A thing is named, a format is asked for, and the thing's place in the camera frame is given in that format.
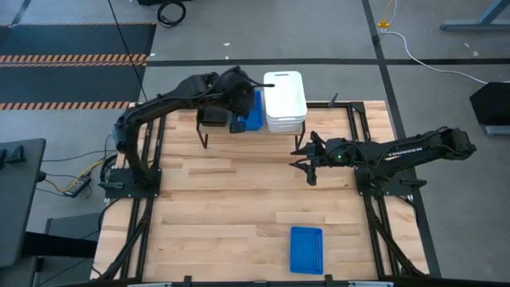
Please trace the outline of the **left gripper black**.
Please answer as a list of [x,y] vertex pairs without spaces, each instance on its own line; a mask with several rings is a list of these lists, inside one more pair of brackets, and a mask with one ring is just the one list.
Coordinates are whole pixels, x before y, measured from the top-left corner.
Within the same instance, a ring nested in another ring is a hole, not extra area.
[[254,105],[255,88],[273,88],[275,84],[251,83],[248,75],[239,66],[234,66],[219,77],[218,87],[223,94],[222,107],[232,112],[229,132],[242,133],[246,123],[240,118],[249,116]]

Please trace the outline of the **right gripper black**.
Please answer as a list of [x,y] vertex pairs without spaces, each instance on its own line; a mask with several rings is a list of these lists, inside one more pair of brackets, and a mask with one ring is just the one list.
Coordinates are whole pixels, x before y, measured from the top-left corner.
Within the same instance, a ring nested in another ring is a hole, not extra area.
[[345,139],[339,142],[324,141],[316,132],[310,133],[311,142],[292,151],[291,155],[306,155],[307,159],[298,159],[290,166],[304,171],[307,183],[316,185],[316,168],[318,167],[354,167],[355,147]]

